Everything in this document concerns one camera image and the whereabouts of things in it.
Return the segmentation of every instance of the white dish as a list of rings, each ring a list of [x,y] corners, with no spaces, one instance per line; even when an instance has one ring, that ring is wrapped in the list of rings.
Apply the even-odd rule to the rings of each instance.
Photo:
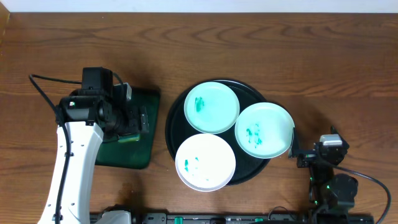
[[[211,192],[224,187],[235,172],[231,146],[212,134],[196,134],[186,139],[175,156],[175,168],[190,188]]]

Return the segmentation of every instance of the green mat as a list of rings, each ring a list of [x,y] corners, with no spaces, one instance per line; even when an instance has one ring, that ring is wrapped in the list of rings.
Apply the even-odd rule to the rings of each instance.
[[[132,87],[132,98],[129,105],[145,106],[148,114],[149,133],[130,138],[138,141],[119,141],[102,144],[99,147],[95,165],[143,169],[148,166],[154,142],[157,112],[159,110],[160,93]]]

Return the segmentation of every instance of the robotic arm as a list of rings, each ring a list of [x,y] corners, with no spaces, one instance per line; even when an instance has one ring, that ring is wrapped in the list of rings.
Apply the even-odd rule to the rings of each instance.
[[[297,158],[298,168],[309,168],[309,200],[315,208],[308,212],[310,223],[348,222],[348,210],[354,207],[358,181],[347,174],[334,175],[332,164],[337,166],[348,152],[349,144],[331,127],[331,134],[324,134],[312,150],[300,150],[297,138],[289,151],[289,157]]]
[[[128,83],[113,86],[115,74],[105,68],[84,68],[81,89],[61,99],[57,105],[70,139],[71,152],[61,200],[60,223],[89,224],[90,195],[94,165],[103,139],[148,131],[145,108],[126,108],[131,99]],[[58,150],[49,197],[39,224],[53,224],[63,165],[67,154],[65,133],[58,127]],[[112,211],[97,222],[131,223],[131,214]]]

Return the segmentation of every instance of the white wall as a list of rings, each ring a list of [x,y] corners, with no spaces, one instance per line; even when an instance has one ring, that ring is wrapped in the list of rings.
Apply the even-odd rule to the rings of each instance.
[[[10,12],[398,12],[398,0],[0,0]]]

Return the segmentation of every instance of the white plate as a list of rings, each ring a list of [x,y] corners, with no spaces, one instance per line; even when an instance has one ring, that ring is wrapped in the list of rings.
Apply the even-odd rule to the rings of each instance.
[[[234,125],[239,116],[239,100],[234,91],[218,82],[195,86],[184,102],[184,114],[193,128],[218,134]]]
[[[289,113],[274,103],[256,103],[239,115],[235,137],[249,155],[269,159],[292,145],[294,122]]]
[[[196,134],[185,140],[175,156],[175,168],[190,188],[211,192],[224,187],[235,172],[231,146],[212,134]]]

